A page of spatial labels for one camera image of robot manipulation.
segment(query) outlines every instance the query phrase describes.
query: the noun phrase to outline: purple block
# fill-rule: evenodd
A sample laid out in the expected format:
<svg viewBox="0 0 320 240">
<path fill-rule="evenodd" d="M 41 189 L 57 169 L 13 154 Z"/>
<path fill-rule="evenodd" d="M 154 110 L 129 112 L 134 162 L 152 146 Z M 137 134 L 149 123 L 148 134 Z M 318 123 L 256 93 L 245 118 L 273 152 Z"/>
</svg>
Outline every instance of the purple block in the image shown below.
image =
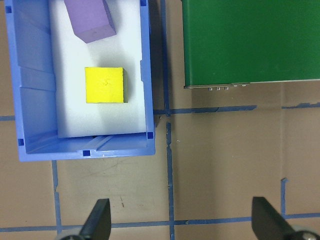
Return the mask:
<svg viewBox="0 0 320 240">
<path fill-rule="evenodd" d="M 116 35 L 105 0 L 64 0 L 74 34 L 85 43 Z"/>
</svg>

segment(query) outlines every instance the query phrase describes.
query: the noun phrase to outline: blue tape line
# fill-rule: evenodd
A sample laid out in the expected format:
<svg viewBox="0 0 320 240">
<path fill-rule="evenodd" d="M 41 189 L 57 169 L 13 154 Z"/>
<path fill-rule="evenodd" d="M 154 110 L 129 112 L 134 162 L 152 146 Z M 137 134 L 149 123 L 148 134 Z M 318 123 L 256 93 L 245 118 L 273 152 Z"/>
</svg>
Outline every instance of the blue tape line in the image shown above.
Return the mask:
<svg viewBox="0 0 320 240">
<path fill-rule="evenodd" d="M 168 198 L 169 198 L 169 228 L 170 240 L 175 239 L 175 203 L 174 203 L 174 177 L 173 159 L 171 151 L 171 123 L 166 123 L 166 160 L 168 168 Z"/>
<path fill-rule="evenodd" d="M 287 178 L 281 179 L 281 215 L 284 217 L 286 215 L 286 183 Z"/>
<path fill-rule="evenodd" d="M 301 213 L 301 214 L 288 214 L 285 215 L 285 219 L 309 219 L 309 218 L 320 218 L 320 212 L 315 213 Z"/>
<path fill-rule="evenodd" d="M 113 229 L 118 228 L 138 228 L 138 227 L 153 227 L 153 226 L 168 226 L 168 221 L 144 221 L 144 222 L 128 222 L 128 223 L 112 223 Z"/>
<path fill-rule="evenodd" d="M 18 226 L 18 227 L 4 227 L 0 228 L 0 233 L 13 232 L 33 232 L 33 231 L 55 231 L 56 226 Z"/>
<path fill-rule="evenodd" d="M 62 232 L 62 225 L 61 225 L 60 198 L 59 198 L 59 193 L 57 192 L 57 187 L 58 187 L 57 161 L 52 160 L 51 164 L 52 164 L 52 176 L 53 176 L 53 193 L 54 193 L 56 232 L 58 234 L 60 234 Z"/>
<path fill-rule="evenodd" d="M 0 122 L 14 121 L 15 119 L 16 119 L 15 116 L 0 116 Z"/>
<path fill-rule="evenodd" d="M 174 221 L 174 225 L 206 225 L 206 224 L 228 224 L 228 223 L 241 223 L 250 222 L 251 217 L 231 217 L 231 218 L 218 218 L 218 219 L 204 219 L 204 220 L 179 220 Z"/>
<path fill-rule="evenodd" d="M 160 10 L 162 25 L 163 99 L 166 114 L 170 116 L 166 0 L 161 0 Z"/>
<path fill-rule="evenodd" d="M 297 106 L 283 106 L 282 109 L 308 109 L 308 108 L 320 108 L 320 102 L 315 104 L 300 103 Z"/>
<path fill-rule="evenodd" d="M 221 113 L 221 112 L 252 111 L 252 110 L 255 110 L 256 108 L 257 108 L 257 105 L 180 108 L 180 109 L 172 109 L 171 113 L 172 114 Z"/>
</svg>

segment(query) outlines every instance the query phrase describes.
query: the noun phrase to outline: brown floor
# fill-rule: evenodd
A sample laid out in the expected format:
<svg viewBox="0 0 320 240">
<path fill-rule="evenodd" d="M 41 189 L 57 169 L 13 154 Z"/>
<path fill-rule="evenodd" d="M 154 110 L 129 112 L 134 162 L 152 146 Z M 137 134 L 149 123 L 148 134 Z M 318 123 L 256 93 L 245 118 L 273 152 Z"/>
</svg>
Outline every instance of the brown floor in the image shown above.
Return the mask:
<svg viewBox="0 0 320 240">
<path fill-rule="evenodd" d="M 164 109 L 161 0 L 151 0 L 153 106 Z M 57 162 L 61 223 L 81 225 L 98 198 L 110 198 L 113 223 L 169 220 L 167 123 L 171 124 L 175 220 L 251 215 L 253 196 L 279 211 L 287 178 L 286 214 L 320 232 L 320 82 L 260 83 L 228 91 L 184 89 L 181 0 L 166 1 L 171 109 L 256 105 L 253 111 L 155 116 L 156 155 Z M 0 1 L 0 116 L 13 116 L 4 2 Z M 14 121 L 0 121 L 0 240 L 54 239 L 52 163 L 18 160 Z M 169 240 L 168 226 L 115 228 L 111 240 Z M 175 226 L 176 240 L 256 239 L 249 221 Z"/>
</svg>

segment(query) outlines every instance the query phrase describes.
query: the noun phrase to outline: yellow block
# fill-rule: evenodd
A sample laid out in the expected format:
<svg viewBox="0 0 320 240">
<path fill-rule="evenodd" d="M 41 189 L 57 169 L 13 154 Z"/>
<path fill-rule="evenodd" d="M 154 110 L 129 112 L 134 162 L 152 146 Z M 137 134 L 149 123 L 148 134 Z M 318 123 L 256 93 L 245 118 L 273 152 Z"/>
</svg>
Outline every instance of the yellow block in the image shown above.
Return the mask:
<svg viewBox="0 0 320 240">
<path fill-rule="evenodd" d="M 122 67 L 86 67 L 86 102 L 123 103 L 124 69 Z"/>
</svg>

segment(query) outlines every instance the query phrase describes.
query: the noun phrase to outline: white foam insert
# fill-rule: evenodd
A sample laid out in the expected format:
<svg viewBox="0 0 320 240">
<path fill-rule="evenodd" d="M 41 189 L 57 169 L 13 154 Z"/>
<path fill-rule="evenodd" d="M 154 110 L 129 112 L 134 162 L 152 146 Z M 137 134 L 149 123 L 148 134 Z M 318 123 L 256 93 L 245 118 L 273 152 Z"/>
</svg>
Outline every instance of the white foam insert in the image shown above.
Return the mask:
<svg viewBox="0 0 320 240">
<path fill-rule="evenodd" d="M 84 43 L 63 0 L 50 1 L 56 111 L 60 138 L 146 131 L 140 0 L 107 0 L 117 35 Z M 86 103 L 85 67 L 123 67 L 128 103 Z"/>
</svg>

